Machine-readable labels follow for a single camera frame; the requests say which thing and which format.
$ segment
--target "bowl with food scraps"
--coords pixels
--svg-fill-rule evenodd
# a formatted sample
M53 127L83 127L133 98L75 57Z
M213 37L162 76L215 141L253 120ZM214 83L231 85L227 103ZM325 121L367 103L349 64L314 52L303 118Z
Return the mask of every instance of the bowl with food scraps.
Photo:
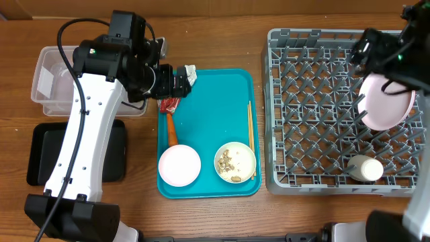
M230 142L218 149L214 166L221 179L231 184L241 184L253 176L257 160L247 145Z

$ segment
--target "teal tray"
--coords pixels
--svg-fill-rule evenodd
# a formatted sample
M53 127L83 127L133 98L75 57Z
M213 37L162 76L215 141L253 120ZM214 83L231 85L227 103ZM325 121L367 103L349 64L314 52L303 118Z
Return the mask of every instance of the teal tray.
M250 196L261 185L253 79L242 69L199 70L197 77L191 93L179 103L173 121L179 144L197 151L202 169L192 184L182 188L166 184L157 172L158 189L166 198L172 199ZM249 145L247 104L250 100L257 177L241 184L230 184L216 173L214 156L225 143L237 141ZM159 113L157 161L167 148L166 114Z

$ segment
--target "gray dish rack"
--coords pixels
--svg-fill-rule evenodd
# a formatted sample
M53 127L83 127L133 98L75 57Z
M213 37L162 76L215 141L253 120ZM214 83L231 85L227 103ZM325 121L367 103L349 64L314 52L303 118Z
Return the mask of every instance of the gray dish rack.
M370 130L357 104L363 77L349 64L361 30L273 29L262 53L267 189L284 195L411 196L425 144L423 99L398 126ZM384 175L360 182L354 155L375 157Z

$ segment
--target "white label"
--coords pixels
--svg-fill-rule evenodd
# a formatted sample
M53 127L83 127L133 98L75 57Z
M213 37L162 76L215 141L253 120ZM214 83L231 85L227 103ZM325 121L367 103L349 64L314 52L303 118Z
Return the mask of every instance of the white label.
M45 67L40 70L38 91L47 98L51 98L52 82L54 81L54 75L49 72Z

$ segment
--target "clear plastic bin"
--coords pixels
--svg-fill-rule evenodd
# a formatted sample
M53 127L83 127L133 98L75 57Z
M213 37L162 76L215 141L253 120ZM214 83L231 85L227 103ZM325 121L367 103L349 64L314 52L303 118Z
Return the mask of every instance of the clear plastic bin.
M77 46L63 46L64 53L73 64L73 51ZM33 102L43 105L43 113L47 116L69 116L73 100L73 78L62 61L57 46L47 46L42 49L34 71L32 86ZM141 107L142 102L133 103ZM116 116L141 116L142 110L121 105Z

